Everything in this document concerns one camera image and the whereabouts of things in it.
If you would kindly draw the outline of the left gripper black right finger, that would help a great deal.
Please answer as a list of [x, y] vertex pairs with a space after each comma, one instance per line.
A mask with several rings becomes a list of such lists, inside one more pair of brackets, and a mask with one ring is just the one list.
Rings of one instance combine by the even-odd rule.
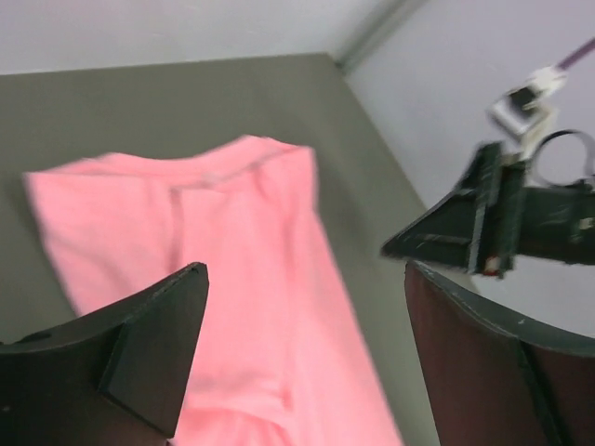
[[420, 263], [405, 297], [442, 445], [591, 445], [594, 341]]

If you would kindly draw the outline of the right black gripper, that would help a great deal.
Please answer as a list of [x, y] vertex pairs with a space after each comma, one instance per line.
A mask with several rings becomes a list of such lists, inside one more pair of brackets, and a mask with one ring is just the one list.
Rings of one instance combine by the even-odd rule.
[[[499, 142], [480, 146], [455, 190], [384, 242], [386, 258], [502, 279], [517, 256], [594, 264], [594, 189], [526, 184], [528, 163], [503, 162]], [[477, 206], [478, 195], [478, 235]]]

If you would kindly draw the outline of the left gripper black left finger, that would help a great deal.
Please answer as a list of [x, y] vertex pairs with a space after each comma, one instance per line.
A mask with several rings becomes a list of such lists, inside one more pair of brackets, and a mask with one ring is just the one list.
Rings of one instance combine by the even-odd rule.
[[209, 288], [192, 263], [149, 288], [1, 347], [4, 445], [169, 445]]

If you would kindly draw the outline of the pink t shirt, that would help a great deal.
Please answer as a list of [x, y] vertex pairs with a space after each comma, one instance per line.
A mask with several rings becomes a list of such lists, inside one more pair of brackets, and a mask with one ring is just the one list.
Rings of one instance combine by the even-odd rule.
[[111, 153], [24, 181], [80, 314], [207, 266], [177, 445], [402, 443], [317, 213], [310, 148], [245, 136], [190, 158]]

